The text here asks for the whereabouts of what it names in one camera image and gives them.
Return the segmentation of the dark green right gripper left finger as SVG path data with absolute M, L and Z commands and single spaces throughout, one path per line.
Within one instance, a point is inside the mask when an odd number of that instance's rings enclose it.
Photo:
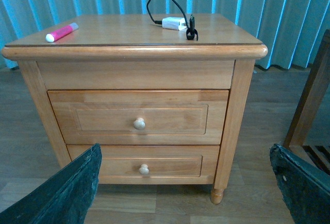
M 98 188 L 95 144 L 30 194 L 1 212 L 1 223 L 84 223 Z

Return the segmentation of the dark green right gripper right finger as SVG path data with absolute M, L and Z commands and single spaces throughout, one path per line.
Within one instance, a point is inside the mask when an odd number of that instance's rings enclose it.
M 329 175 L 278 144 L 270 162 L 293 221 L 329 223 Z

